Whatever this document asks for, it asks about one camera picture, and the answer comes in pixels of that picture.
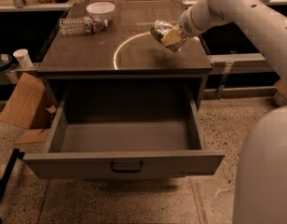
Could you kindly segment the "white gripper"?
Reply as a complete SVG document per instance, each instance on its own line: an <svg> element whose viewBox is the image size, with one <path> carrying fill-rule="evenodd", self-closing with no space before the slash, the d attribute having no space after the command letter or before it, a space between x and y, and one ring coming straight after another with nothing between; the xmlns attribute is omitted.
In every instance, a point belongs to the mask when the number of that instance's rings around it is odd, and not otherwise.
<svg viewBox="0 0 287 224"><path fill-rule="evenodd" d="M195 37L200 35L199 28L192 22L191 15L187 14L186 12L181 15L178 24L185 36ZM177 30L172 29L161 38L161 43L165 47L168 47L179 44L183 38L184 36L182 34L180 34Z"/></svg>

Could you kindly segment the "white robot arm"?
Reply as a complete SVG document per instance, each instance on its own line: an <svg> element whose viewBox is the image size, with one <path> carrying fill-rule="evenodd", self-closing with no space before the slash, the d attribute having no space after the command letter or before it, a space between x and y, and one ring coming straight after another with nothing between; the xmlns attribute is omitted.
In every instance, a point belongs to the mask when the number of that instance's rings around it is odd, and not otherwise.
<svg viewBox="0 0 287 224"><path fill-rule="evenodd" d="M260 0L199 0L160 38L167 48L235 23L287 84L287 17ZM233 224L287 224L287 106L250 130L236 176Z"/></svg>

